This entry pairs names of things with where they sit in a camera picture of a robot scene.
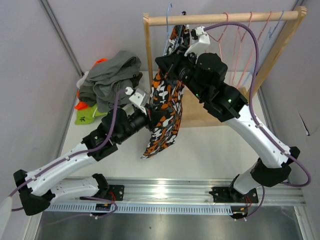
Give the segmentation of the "pink hanger of grey shorts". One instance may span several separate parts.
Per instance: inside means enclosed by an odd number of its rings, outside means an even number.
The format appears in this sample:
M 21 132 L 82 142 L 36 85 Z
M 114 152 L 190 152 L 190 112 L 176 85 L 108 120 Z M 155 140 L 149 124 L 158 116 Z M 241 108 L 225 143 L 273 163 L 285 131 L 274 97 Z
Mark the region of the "pink hanger of grey shorts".
M 224 36 L 227 28 L 228 28 L 228 25 L 226 25 L 226 26 L 224 27 L 223 32 L 221 33 L 221 35 L 219 36 L 218 39 L 214 38 L 211 34 L 208 34 L 209 37 L 210 37 L 212 40 L 214 40 L 215 42 L 218 43 L 219 56 L 220 56 L 220 59 L 221 59 L 221 60 L 223 59 L 221 42 L 222 42 L 222 38 L 223 38 L 223 36 Z

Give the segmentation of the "dark olive shorts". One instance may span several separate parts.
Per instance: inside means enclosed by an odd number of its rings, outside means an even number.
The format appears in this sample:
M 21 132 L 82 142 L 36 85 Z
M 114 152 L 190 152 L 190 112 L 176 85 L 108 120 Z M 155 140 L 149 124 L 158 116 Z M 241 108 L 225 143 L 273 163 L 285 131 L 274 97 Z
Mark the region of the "dark olive shorts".
M 143 73 L 140 72 L 130 79 L 132 87 L 135 88 L 139 85 L 140 79 L 143 77 Z M 93 107 L 97 103 L 96 94 L 93 91 L 92 86 L 81 86 L 78 90 L 77 97 L 80 102 L 86 103 L 89 107 Z

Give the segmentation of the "lime green shorts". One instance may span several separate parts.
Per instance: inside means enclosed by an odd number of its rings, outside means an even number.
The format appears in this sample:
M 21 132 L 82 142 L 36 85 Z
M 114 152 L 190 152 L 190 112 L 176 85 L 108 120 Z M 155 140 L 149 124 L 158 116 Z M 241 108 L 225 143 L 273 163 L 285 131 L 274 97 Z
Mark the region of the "lime green shorts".
M 74 123 L 76 125 L 92 124 L 97 117 L 105 116 L 108 114 L 107 112 L 100 112 L 96 104 L 92 107 L 88 106 L 87 108 L 80 108 L 79 106 L 76 106 L 75 109 L 76 119 Z

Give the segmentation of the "camouflage patterned shorts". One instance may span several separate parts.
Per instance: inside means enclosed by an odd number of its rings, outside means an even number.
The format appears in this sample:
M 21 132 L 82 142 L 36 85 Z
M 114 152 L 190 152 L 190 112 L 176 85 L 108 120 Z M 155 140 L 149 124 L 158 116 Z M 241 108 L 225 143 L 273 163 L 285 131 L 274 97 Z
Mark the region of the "camouflage patterned shorts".
M 151 131 L 142 159 L 151 158 L 175 144 L 182 121 L 184 90 L 181 80 L 165 78 L 160 69 L 157 71 L 151 84 L 151 106 L 162 116 Z

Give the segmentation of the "orange shorts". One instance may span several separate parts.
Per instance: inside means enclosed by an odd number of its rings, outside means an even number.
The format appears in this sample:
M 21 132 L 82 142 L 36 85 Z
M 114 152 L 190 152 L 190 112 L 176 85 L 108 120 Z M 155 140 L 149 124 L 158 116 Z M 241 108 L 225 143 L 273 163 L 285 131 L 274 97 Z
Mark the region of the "orange shorts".
M 97 60 L 92 67 L 94 67 L 95 65 L 97 65 L 97 64 L 99 64 L 99 63 L 105 62 L 105 61 L 107 61 L 107 60 L 108 60 L 107 58 L 101 58 L 101 59 Z M 90 106 L 89 106 L 87 103 L 85 103 L 85 102 L 83 102 L 83 101 L 79 101 L 74 108 L 79 111 L 79 110 L 87 109 L 87 108 L 89 108 L 89 107 L 90 107 Z

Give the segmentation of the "light grey shorts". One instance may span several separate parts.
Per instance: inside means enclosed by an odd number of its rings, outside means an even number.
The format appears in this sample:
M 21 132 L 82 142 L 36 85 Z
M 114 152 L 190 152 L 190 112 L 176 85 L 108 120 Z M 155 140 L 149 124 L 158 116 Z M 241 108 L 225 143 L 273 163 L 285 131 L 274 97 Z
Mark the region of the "light grey shorts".
M 107 113 L 114 107 L 118 91 L 135 88 L 130 79 L 140 73 L 141 65 L 136 54 L 121 50 L 113 58 L 92 67 L 81 87 L 92 87 L 95 105 L 100 112 Z

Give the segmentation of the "pink hanger of olive shorts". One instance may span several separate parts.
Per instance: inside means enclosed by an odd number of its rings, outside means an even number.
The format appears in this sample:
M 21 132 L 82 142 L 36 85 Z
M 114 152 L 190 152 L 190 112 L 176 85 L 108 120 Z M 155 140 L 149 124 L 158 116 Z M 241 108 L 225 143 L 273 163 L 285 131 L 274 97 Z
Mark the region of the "pink hanger of olive shorts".
M 247 31 L 245 30 L 243 34 L 241 34 L 240 27 L 237 28 L 236 30 L 236 35 L 235 35 L 235 42 L 234 42 L 234 48 L 233 48 L 233 55 L 232 55 L 232 64 L 234 64 L 234 69 L 233 72 L 230 74 L 229 77 L 229 83 L 233 86 L 235 83 L 235 75 L 236 71 L 238 68 L 238 62 L 240 58 L 240 54 L 242 51 L 242 45 L 243 45 L 243 40 L 247 34 Z

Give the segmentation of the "pink hanger of orange shorts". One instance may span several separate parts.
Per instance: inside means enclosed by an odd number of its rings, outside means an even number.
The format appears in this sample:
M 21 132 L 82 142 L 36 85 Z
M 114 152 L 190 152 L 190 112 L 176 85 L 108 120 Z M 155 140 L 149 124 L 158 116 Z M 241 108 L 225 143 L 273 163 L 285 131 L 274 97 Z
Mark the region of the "pink hanger of orange shorts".
M 260 32 L 259 32 L 259 35 L 258 35 L 258 37 L 257 37 L 257 41 L 260 40 L 262 34 L 264 33 L 265 28 L 267 27 L 267 25 L 268 25 L 268 23 L 269 23 L 269 21 L 270 21 L 270 17 L 271 17 L 271 15 L 272 15 L 272 13 L 273 13 L 273 12 L 270 11 L 269 16 L 268 16 L 268 18 L 267 18 L 264 26 L 262 27 L 262 29 L 261 29 Z M 245 75 L 245 73 L 247 72 L 247 69 L 248 69 L 248 67 L 249 67 L 249 65 L 250 65 L 250 63 L 251 63 L 251 60 L 252 60 L 254 51 L 255 51 L 255 47 L 252 48 L 251 54 L 250 54 L 250 56 L 249 56 L 249 58 L 248 58 L 248 61 L 247 61 L 246 65 L 245 65 L 244 70 L 243 70 L 243 72 L 242 72 L 242 74 L 241 74 L 241 76 L 240 76 L 240 79 L 239 79 L 238 83 L 237 83 L 237 86 L 236 86 L 237 89 L 242 88 L 242 87 L 244 86 L 244 83 L 242 83 L 242 81 L 243 81 L 244 75 Z

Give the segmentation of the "blue hanger of camouflage shorts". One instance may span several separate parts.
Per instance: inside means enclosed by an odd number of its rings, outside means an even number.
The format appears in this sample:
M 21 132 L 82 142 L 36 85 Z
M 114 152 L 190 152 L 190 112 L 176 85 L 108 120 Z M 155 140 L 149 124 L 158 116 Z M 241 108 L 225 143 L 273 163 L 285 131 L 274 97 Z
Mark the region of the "blue hanger of camouflage shorts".
M 174 50 L 176 50 L 179 44 L 183 41 L 183 32 L 185 31 L 185 25 L 175 25 L 172 30 L 169 29 L 169 13 L 173 4 L 170 2 L 166 11 L 165 21 L 166 21 L 166 41 L 163 49 L 163 56 L 170 55 Z

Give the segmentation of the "blue wire hanger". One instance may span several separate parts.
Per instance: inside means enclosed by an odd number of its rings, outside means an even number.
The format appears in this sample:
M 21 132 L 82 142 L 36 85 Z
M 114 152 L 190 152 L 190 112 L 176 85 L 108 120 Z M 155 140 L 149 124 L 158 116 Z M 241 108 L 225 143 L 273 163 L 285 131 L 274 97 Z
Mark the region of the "blue wire hanger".
M 261 56 L 264 52 L 264 47 L 266 45 L 266 42 L 268 42 L 269 40 L 271 40 L 273 38 L 273 35 L 276 31 L 276 29 L 278 28 L 280 22 L 282 21 L 283 15 L 284 15 L 284 10 L 281 12 L 281 16 L 279 18 L 279 20 L 277 21 L 276 25 L 272 28 L 270 27 L 267 34 L 265 35 L 265 38 L 262 42 L 262 45 L 259 47 L 259 56 Z M 245 84 L 247 83 L 247 81 L 249 80 L 250 77 L 253 76 L 253 72 L 254 72 L 254 66 L 252 67 L 252 69 L 248 72 L 247 77 L 245 78 L 244 82 L 242 83 L 241 87 L 244 87 Z

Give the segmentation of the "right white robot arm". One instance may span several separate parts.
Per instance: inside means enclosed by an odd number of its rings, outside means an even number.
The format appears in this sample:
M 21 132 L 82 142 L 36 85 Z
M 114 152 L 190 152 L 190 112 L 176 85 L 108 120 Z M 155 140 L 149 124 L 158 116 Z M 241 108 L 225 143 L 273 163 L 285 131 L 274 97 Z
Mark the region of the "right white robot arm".
M 254 113 L 247 99 L 235 87 L 224 82 L 228 66 L 216 53 L 173 53 L 155 59 L 162 75 L 181 80 L 207 112 L 237 132 L 258 154 L 257 162 L 237 175 L 228 187 L 228 196 L 239 202 L 259 185 L 273 187 L 288 179 L 297 147 L 281 143 Z

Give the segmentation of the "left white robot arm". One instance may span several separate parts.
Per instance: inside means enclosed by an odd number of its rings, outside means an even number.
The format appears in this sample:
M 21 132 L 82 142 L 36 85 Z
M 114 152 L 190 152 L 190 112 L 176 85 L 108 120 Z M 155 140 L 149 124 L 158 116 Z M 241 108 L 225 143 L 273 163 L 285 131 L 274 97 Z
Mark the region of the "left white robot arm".
M 122 108 L 112 109 L 101 119 L 97 129 L 66 154 L 33 171 L 16 171 L 13 177 L 22 210 L 27 216 L 33 216 L 58 201 L 72 198 L 107 199 L 110 186 L 101 173 L 73 182 L 64 180 L 116 152 L 118 145 L 142 128 L 152 131 L 165 115 L 164 110 L 150 105 L 147 105 L 145 112 L 135 108 L 130 115 Z

